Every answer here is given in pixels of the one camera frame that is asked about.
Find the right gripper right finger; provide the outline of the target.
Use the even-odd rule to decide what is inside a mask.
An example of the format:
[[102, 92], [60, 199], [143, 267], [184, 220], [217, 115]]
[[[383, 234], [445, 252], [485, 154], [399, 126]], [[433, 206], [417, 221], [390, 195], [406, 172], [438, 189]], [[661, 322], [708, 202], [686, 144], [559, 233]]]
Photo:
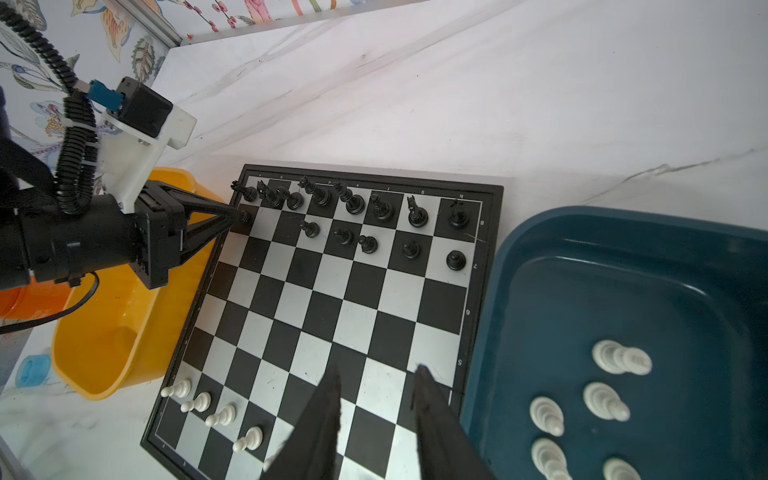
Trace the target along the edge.
[[426, 365], [419, 365], [415, 371], [412, 407], [422, 479], [495, 478]]

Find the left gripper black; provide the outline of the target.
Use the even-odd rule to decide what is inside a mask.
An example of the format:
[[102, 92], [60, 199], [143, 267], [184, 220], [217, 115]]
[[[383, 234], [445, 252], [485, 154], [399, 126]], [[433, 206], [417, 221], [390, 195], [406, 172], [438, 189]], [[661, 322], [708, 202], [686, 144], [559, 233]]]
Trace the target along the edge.
[[[188, 214], [214, 215], [188, 225]], [[111, 195], [67, 215], [55, 206], [17, 211], [17, 285], [80, 283], [87, 273], [128, 265], [148, 289], [164, 287], [170, 271], [252, 216], [231, 205], [164, 182], [148, 181], [125, 214]]]

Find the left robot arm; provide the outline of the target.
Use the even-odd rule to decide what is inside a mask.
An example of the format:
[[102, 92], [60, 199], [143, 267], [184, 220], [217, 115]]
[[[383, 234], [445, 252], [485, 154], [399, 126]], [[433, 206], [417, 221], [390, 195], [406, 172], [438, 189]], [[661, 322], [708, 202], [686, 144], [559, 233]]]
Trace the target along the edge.
[[78, 83], [55, 168], [1, 141], [1, 286], [78, 285], [127, 265], [149, 289], [250, 215], [151, 174], [193, 116], [136, 80]]

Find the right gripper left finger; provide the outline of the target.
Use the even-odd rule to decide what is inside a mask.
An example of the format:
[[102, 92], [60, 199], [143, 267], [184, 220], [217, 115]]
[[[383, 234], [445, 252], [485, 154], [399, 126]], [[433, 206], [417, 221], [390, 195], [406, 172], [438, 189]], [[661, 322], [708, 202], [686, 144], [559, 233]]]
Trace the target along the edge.
[[297, 425], [262, 479], [332, 479], [341, 422], [341, 381], [328, 366]]

